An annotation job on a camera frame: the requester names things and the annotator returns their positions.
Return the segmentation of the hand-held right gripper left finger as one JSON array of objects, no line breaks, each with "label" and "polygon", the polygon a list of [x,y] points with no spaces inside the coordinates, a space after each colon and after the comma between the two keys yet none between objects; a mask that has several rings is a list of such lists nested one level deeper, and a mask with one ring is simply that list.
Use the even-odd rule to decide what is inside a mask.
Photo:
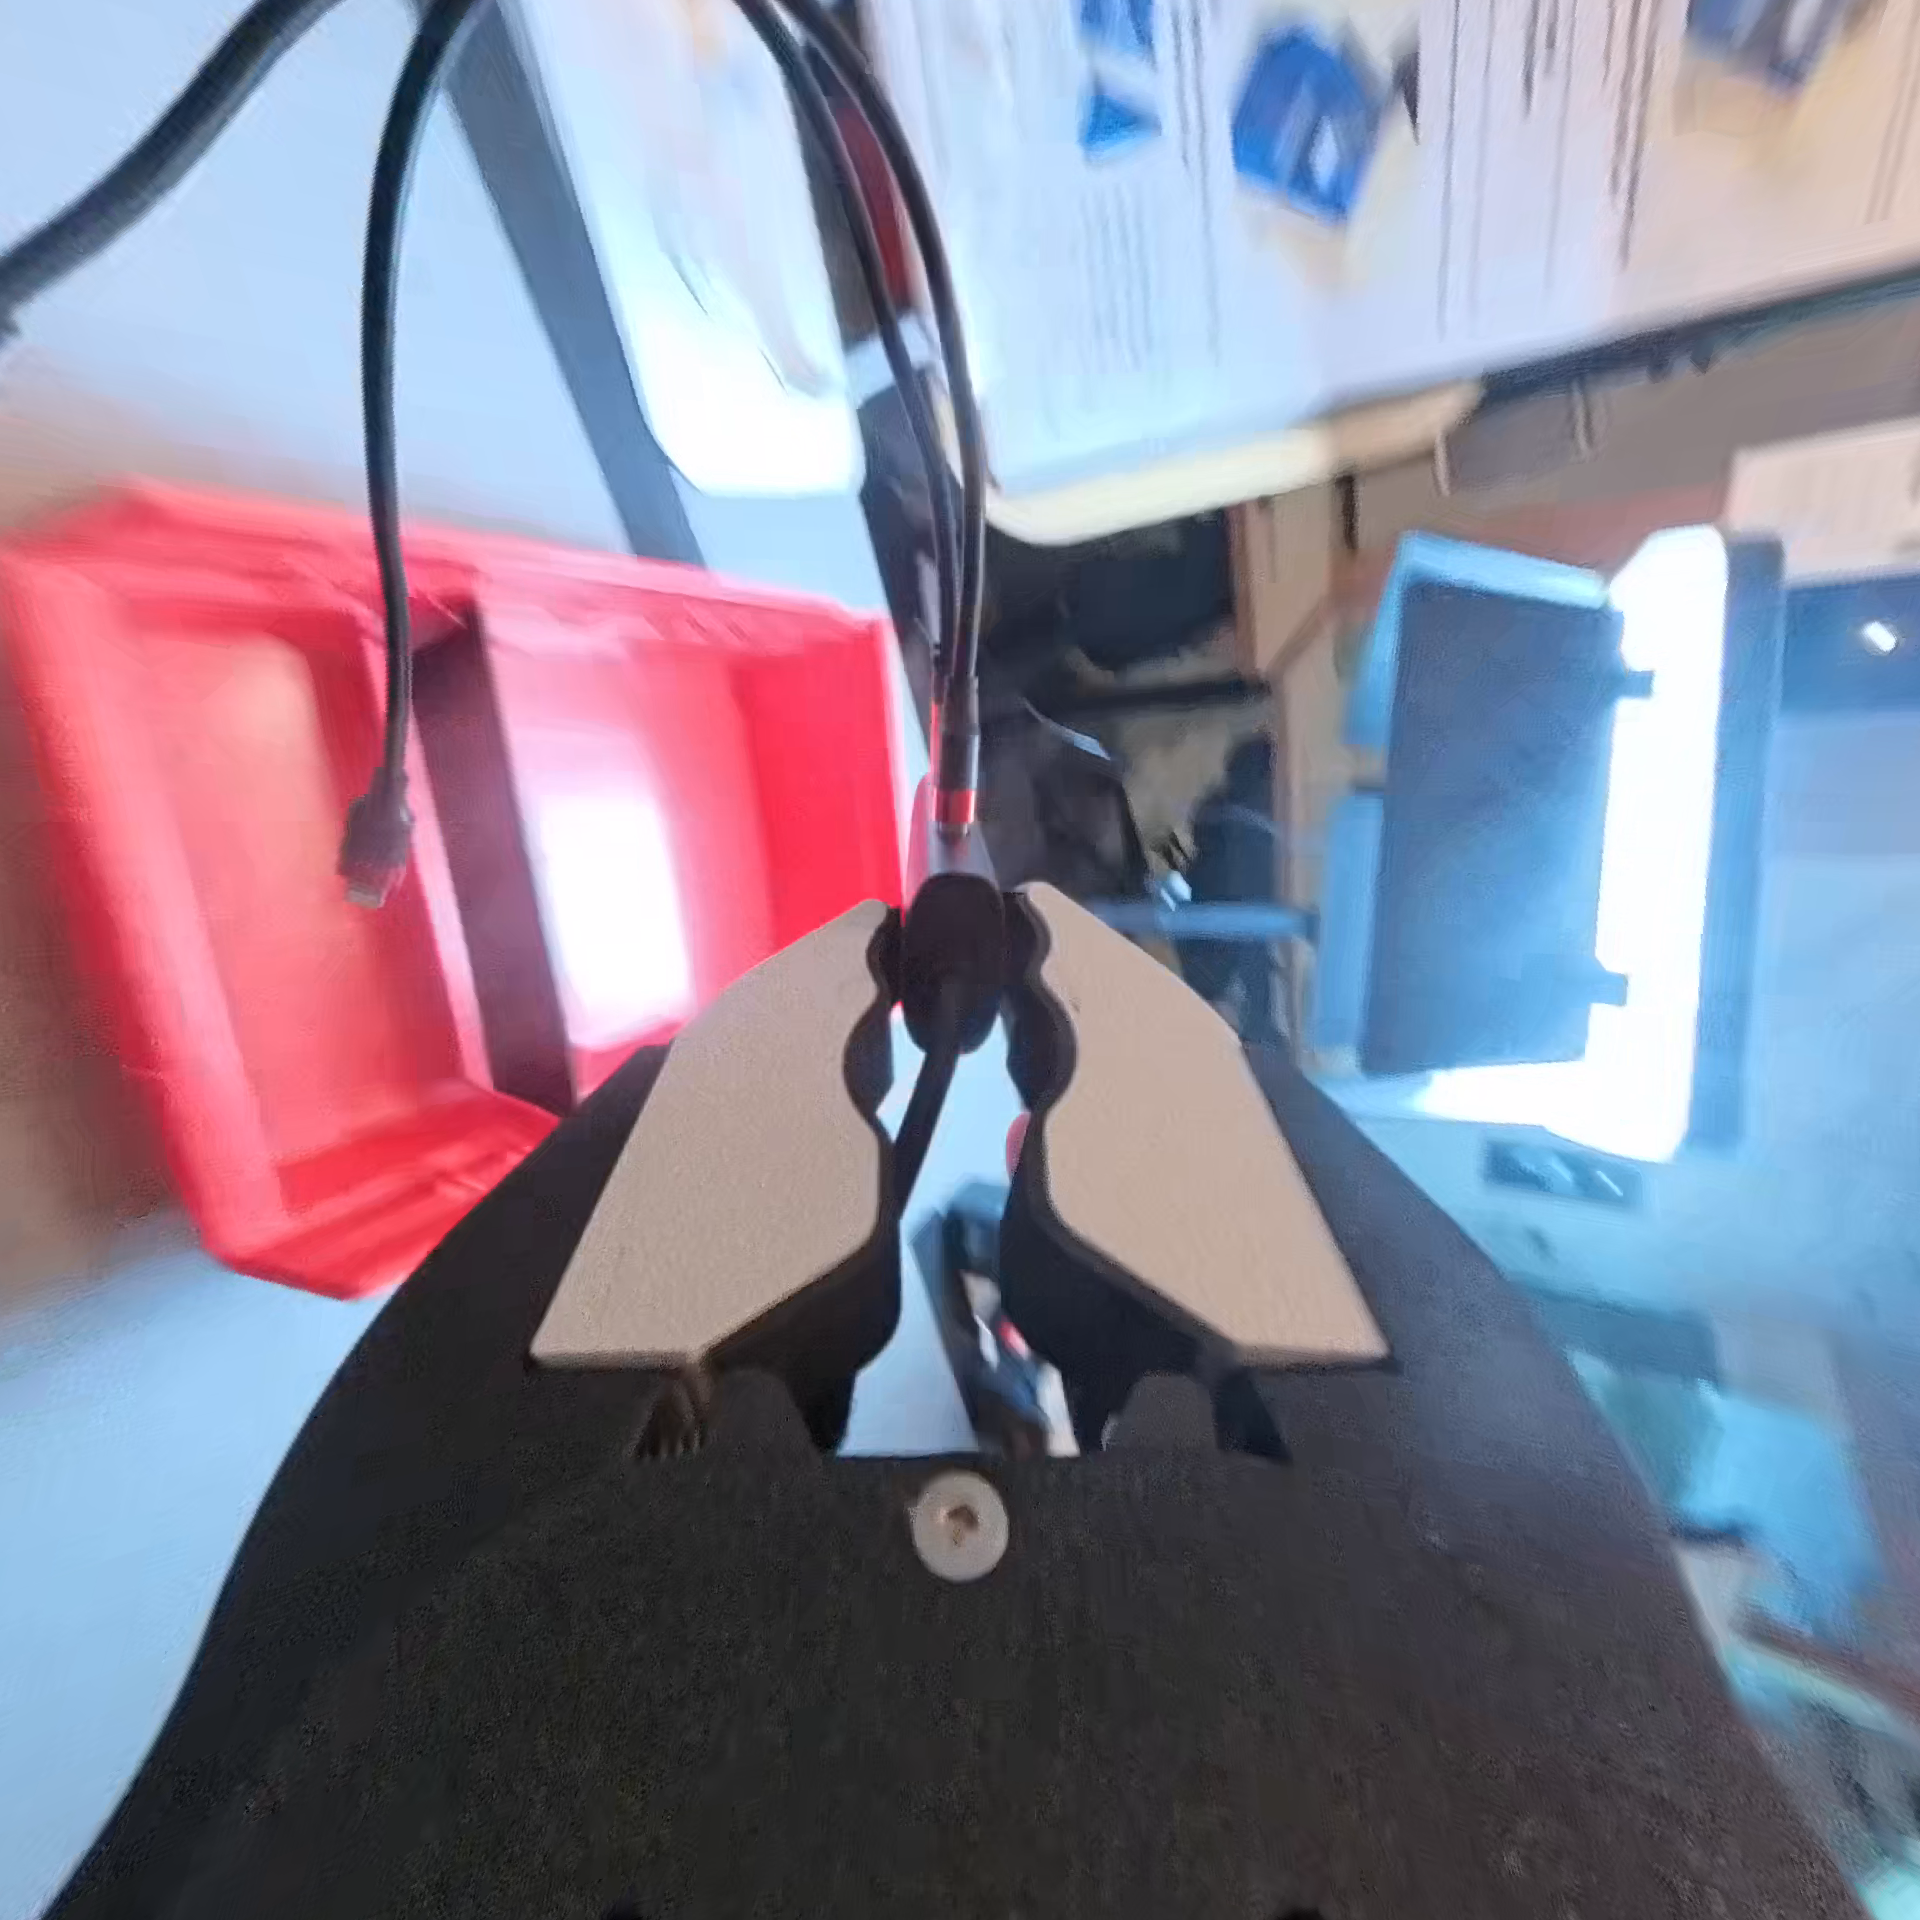
[{"label": "hand-held right gripper left finger", "polygon": [[695,1403],[767,1375],[836,1451],[901,1315],[898,912],[802,936],[669,1042],[540,1323],[543,1370],[640,1370]]}]

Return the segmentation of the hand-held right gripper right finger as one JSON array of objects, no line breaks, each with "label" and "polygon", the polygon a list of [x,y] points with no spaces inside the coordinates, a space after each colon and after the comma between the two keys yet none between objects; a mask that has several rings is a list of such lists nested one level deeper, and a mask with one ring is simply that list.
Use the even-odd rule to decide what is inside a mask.
[{"label": "hand-held right gripper right finger", "polygon": [[1048,883],[1007,895],[1006,1064],[1024,1110],[998,1297],[1102,1449],[1141,1381],[1206,1408],[1269,1375],[1352,1375],[1390,1342],[1206,1002]]}]

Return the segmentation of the red plastic bin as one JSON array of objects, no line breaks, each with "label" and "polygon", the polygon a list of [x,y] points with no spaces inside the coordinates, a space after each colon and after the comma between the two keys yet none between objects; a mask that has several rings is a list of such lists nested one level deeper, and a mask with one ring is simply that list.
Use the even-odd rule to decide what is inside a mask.
[{"label": "red plastic bin", "polygon": [[[404,533],[415,649],[472,602],[580,1106],[863,901],[903,898],[885,615],[516,535]],[[366,527],[126,486],[4,533],[58,889],[170,1185],[229,1270],[404,1280],[559,1123],[493,1091],[415,723],[413,850],[348,898],[381,743]]]}]

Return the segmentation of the black bin divider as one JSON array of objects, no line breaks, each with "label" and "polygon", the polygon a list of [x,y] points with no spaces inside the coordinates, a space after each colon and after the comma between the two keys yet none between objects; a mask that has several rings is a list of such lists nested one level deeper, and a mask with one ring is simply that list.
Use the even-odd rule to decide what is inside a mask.
[{"label": "black bin divider", "polygon": [[413,717],[493,1091],[552,1115],[575,1087],[482,614],[415,651]]}]

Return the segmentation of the printed sign board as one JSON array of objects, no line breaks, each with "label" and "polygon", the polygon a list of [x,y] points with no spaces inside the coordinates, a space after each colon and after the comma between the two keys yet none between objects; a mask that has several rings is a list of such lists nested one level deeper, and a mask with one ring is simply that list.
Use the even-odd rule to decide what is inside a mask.
[{"label": "printed sign board", "polygon": [[862,5],[1003,501],[1915,269],[1915,5]]}]

